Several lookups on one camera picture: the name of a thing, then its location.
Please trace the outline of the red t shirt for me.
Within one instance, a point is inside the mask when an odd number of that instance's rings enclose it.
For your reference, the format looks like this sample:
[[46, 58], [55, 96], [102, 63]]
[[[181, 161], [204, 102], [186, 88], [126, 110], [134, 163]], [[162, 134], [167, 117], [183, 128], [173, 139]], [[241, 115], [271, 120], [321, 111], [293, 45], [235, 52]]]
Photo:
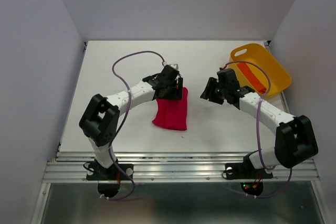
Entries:
[[182, 89], [181, 100], [157, 99], [157, 113], [152, 123], [160, 128], [174, 131], [187, 130], [188, 89]]

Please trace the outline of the yellow plastic basket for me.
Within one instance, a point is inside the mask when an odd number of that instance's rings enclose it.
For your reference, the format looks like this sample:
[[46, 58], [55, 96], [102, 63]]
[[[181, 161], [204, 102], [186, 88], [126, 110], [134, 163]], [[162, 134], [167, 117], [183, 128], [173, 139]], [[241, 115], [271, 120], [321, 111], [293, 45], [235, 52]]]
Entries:
[[285, 68], [260, 44], [251, 43], [234, 49], [230, 53], [230, 62], [228, 68], [235, 71], [240, 85], [253, 89], [238, 68], [239, 63], [248, 64], [254, 75], [267, 88], [264, 93], [265, 99], [278, 95], [291, 85], [291, 77]]

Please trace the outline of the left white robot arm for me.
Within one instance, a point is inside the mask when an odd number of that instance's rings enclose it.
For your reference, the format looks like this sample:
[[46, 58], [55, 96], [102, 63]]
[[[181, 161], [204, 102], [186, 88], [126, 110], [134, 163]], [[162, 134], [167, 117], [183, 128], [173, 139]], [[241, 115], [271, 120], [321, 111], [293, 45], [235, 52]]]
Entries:
[[117, 158], [111, 142], [117, 136], [120, 116], [146, 102], [157, 101], [158, 111], [154, 125], [166, 130], [185, 131], [187, 129], [188, 90], [183, 86], [179, 71], [169, 65], [152, 76], [142, 79], [127, 91], [103, 97], [94, 95], [79, 127], [89, 139], [95, 154], [94, 162], [85, 166], [88, 180], [116, 179], [121, 171], [117, 168]]

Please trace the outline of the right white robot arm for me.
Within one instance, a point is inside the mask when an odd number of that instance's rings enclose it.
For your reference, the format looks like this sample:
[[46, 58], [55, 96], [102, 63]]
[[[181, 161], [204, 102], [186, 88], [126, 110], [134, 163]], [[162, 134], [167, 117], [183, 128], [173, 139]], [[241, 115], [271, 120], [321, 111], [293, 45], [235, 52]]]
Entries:
[[254, 178], [278, 165], [293, 168], [318, 153], [308, 117], [286, 113], [264, 101], [254, 89], [240, 86], [233, 69], [221, 69], [216, 78], [210, 77], [201, 98], [217, 104], [227, 102], [253, 116], [257, 125], [263, 124], [275, 135], [272, 148], [259, 147], [247, 154], [241, 163], [225, 165], [226, 179]]

